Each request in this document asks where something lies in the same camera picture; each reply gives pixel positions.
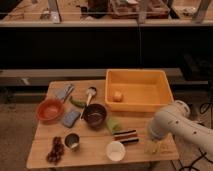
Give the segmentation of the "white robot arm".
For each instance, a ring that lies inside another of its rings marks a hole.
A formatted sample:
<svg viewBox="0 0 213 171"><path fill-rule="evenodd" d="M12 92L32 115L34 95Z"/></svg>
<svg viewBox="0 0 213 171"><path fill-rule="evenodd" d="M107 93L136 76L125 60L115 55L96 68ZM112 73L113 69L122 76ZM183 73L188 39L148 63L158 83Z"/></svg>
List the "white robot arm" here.
<svg viewBox="0 0 213 171"><path fill-rule="evenodd" d="M213 156L213 130L193 122L189 115L189 106L181 100L161 107L147 125L148 138L151 141L160 141L171 133Z"/></svg>

